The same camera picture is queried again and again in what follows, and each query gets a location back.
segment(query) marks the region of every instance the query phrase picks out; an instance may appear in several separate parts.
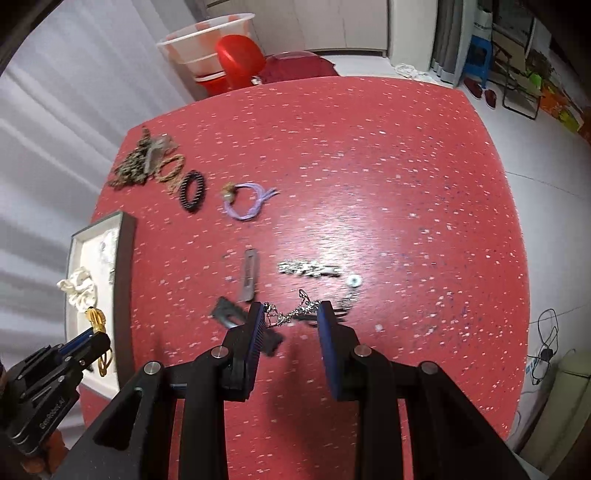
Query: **black coil hair tie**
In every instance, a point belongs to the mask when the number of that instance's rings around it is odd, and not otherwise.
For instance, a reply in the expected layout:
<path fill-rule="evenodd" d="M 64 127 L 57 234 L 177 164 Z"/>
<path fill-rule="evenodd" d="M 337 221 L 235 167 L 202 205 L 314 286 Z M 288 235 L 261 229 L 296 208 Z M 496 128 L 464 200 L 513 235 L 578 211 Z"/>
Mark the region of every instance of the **black coil hair tie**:
<path fill-rule="evenodd" d="M 187 198 L 187 192 L 189 190 L 189 185 L 191 182 L 195 181 L 197 183 L 197 191 L 195 192 L 195 196 L 193 200 L 189 201 Z M 197 170 L 191 170 L 187 173 L 183 179 L 183 182 L 180 186 L 180 194 L 179 199 L 181 202 L 181 206 L 188 212 L 193 213 L 195 210 L 199 208 L 199 205 L 203 201 L 203 197 L 205 196 L 205 179 L 203 175 L 199 173 Z"/>

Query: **purple hair tie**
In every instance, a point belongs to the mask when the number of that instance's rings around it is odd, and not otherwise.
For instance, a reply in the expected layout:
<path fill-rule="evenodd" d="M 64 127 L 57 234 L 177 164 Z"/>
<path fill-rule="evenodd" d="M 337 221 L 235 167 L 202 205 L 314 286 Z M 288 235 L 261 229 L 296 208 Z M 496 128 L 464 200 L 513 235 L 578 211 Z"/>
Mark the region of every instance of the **purple hair tie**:
<path fill-rule="evenodd" d="M 232 193 L 231 195 L 227 195 L 227 196 L 224 195 L 225 199 L 223 202 L 223 208 L 229 216 L 231 216 L 232 218 L 235 218 L 236 220 L 241 220 L 243 222 L 246 220 L 251 220 L 254 217 L 256 217 L 259 214 L 259 212 L 261 211 L 262 203 L 265 200 L 268 200 L 271 197 L 273 197 L 273 195 L 277 195 L 279 193 L 277 191 L 277 189 L 271 189 L 271 190 L 265 191 L 265 189 L 263 187 L 261 187 L 258 183 L 239 183 L 238 185 L 234 185 L 234 189 L 241 189 L 241 188 L 253 189 L 256 192 L 255 204 L 248 209 L 248 211 L 246 212 L 245 215 L 240 216 L 232 208 L 232 203 L 234 201 L 233 193 Z"/>

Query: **table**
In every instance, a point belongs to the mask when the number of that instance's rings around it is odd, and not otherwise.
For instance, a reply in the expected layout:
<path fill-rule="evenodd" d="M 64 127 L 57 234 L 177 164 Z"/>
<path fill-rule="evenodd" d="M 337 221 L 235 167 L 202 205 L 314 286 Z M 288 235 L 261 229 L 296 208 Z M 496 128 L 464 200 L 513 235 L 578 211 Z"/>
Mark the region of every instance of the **table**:
<path fill-rule="evenodd" d="M 94 220 L 118 209 L 138 218 L 137 368 L 191 361 L 221 343 L 225 330 L 208 314 L 220 295 L 236 299 L 247 248 L 260 253 L 260 301 L 290 310 L 300 287 L 312 299 L 338 298 L 343 279 L 277 273 L 285 258 L 315 258 L 363 277 L 347 317 L 361 342 L 398 362 L 439 363 L 508 434 L 524 375 L 527 265 L 502 164 L 462 92 L 307 79 L 220 95 L 145 124 L 174 137 L 207 193 L 193 215 L 156 181 L 100 195 Z M 139 127 L 129 132 L 115 164 L 140 136 Z M 222 209 L 229 181 L 281 194 L 241 223 Z M 252 198 L 238 196 L 244 212 Z M 248 402 L 226 404 L 230 478 L 352 478 L 356 406 L 330 398 L 315 330 L 280 331 L 286 340 L 277 356 L 261 356 Z M 82 392 L 87 423 L 104 404 Z"/>

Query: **shoe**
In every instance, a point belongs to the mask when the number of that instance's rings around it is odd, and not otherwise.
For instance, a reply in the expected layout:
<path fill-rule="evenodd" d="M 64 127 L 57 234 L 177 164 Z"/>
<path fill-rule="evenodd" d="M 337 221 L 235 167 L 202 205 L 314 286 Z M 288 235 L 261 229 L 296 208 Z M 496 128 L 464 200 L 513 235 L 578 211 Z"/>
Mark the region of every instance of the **shoe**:
<path fill-rule="evenodd" d="M 478 85 L 476 80 L 466 77 L 464 78 L 464 85 L 475 99 L 480 100 L 482 98 L 482 87 Z"/>
<path fill-rule="evenodd" d="M 493 110 L 496 108 L 496 93 L 494 91 L 487 90 L 484 92 L 484 100 L 486 100 L 486 104 Z"/>

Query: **open box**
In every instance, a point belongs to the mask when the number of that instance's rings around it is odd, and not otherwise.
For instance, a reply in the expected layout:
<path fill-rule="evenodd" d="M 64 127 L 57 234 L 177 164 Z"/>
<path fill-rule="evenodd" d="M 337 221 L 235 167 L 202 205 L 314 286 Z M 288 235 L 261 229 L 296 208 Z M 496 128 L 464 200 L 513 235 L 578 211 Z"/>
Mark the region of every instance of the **open box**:
<path fill-rule="evenodd" d="M 67 277 L 79 267 L 90 271 L 96 284 L 96 308 L 106 318 L 106 332 L 111 339 L 113 361 L 105 377 L 99 375 L 97 362 L 84 370 L 82 384 L 98 394 L 113 398 L 135 373 L 134 352 L 131 343 L 130 298 L 131 261 L 134 252 L 136 219 L 115 212 L 72 235 L 68 256 Z M 114 236 L 114 274 L 101 261 L 100 243 L 109 231 Z M 66 298 L 66 341 L 70 341 L 90 328 L 84 313 L 70 305 Z"/>

